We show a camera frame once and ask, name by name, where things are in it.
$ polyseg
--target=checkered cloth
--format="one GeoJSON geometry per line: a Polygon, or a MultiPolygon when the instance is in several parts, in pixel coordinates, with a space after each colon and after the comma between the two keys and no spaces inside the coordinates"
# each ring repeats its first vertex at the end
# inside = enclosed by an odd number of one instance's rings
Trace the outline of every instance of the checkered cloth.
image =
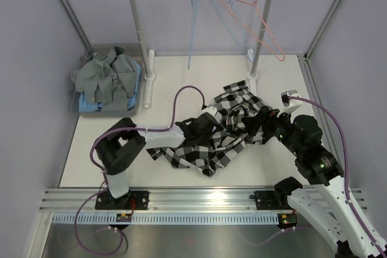
{"type": "Polygon", "coordinates": [[[253,117],[265,106],[260,98],[248,90],[246,82],[241,81],[224,87],[225,92],[214,98],[210,106],[218,110],[215,116],[218,124],[209,147],[162,147],[148,149],[148,153],[154,160],[164,155],[174,168],[195,168],[206,176],[213,176],[216,169],[225,168],[245,148],[246,143],[262,143],[261,129],[252,140],[242,122],[243,117],[253,117]]]}

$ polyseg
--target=gray wall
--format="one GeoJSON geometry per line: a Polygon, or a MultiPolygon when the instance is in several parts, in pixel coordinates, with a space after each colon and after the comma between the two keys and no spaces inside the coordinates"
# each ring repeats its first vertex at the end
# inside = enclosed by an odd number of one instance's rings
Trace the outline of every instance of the gray wall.
{"type": "Polygon", "coordinates": [[[387,0],[345,0],[311,58],[323,103],[341,122],[351,184],[387,237],[387,0]]]}
{"type": "MultiPolygon", "coordinates": [[[[187,54],[190,38],[190,0],[138,0],[149,47],[161,54],[187,54]]],[[[332,0],[273,0],[269,26],[286,53],[308,48],[332,0]]],[[[70,0],[93,44],[136,42],[128,0],[70,0]]],[[[259,17],[251,7],[235,5],[241,18],[258,31],[259,17]]],[[[222,10],[231,29],[239,26],[222,10]]],[[[265,41],[271,43],[268,34],[265,41]]],[[[240,54],[209,0],[201,0],[195,33],[194,54],[240,54]]]]}
{"type": "Polygon", "coordinates": [[[57,0],[0,0],[0,249],[22,257],[76,124],[69,73],[83,47],[57,0]]]}

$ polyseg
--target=plastic bin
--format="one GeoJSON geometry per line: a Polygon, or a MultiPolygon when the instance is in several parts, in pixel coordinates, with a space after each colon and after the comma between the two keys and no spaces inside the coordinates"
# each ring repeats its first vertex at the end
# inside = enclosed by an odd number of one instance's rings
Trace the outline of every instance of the plastic bin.
{"type": "Polygon", "coordinates": [[[68,109],[70,112],[79,114],[83,117],[130,117],[136,114],[141,99],[141,83],[144,79],[145,69],[143,67],[143,58],[141,54],[141,48],[139,44],[104,44],[93,45],[91,50],[86,50],[82,57],[80,68],[83,67],[88,61],[92,53],[97,52],[99,54],[108,54],[111,47],[118,46],[125,48],[124,54],[131,56],[141,67],[141,74],[138,80],[138,91],[135,106],[130,110],[125,111],[96,111],[96,112],[79,112],[79,96],[80,93],[75,90],[75,85],[71,90],[70,103],[68,109]]]}

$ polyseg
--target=gray floor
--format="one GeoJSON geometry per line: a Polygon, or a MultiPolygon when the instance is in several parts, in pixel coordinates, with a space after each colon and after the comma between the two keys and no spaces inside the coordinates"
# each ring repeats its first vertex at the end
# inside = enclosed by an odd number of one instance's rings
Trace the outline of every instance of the gray floor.
{"type": "MultiPolygon", "coordinates": [[[[119,243],[119,234],[103,231],[90,236],[100,225],[80,225],[79,236],[94,251],[109,252],[119,243]]],[[[124,230],[118,254],[125,258],[333,258],[334,253],[313,228],[280,234],[263,247],[278,229],[274,226],[188,226],[132,225],[124,230]]],[[[77,246],[73,225],[53,224],[45,246],[44,258],[95,257],[77,246]]]]}

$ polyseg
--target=clothing rack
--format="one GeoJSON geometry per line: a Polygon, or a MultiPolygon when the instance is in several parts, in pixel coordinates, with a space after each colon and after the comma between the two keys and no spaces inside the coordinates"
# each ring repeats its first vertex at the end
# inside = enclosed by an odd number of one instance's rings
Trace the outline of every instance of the clothing rack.
{"type": "MultiPolygon", "coordinates": [[[[144,107],[150,108],[151,104],[152,104],[153,83],[156,80],[156,75],[152,71],[154,63],[155,63],[155,52],[154,52],[154,50],[149,50],[149,53],[148,53],[148,50],[146,48],[145,39],[144,39],[143,29],[141,26],[140,16],[138,14],[136,1],[129,0],[129,2],[130,2],[131,9],[132,9],[132,15],[133,15],[134,25],[135,25],[136,32],[137,32],[138,42],[140,44],[141,53],[142,53],[143,60],[144,60],[145,81],[146,81],[144,107]]],[[[262,42],[263,42],[264,35],[265,35],[265,23],[267,23],[268,12],[270,10],[271,3],[272,3],[272,0],[265,0],[264,11],[262,14],[263,21],[261,21],[261,27],[259,29],[259,34],[258,34],[258,39],[260,41],[257,43],[257,46],[256,46],[254,63],[252,65],[251,71],[247,73],[247,81],[249,83],[250,92],[254,95],[256,95],[256,93],[257,93],[256,92],[256,81],[258,79],[258,75],[256,74],[256,68],[258,65],[259,55],[261,54],[262,42]]]]}

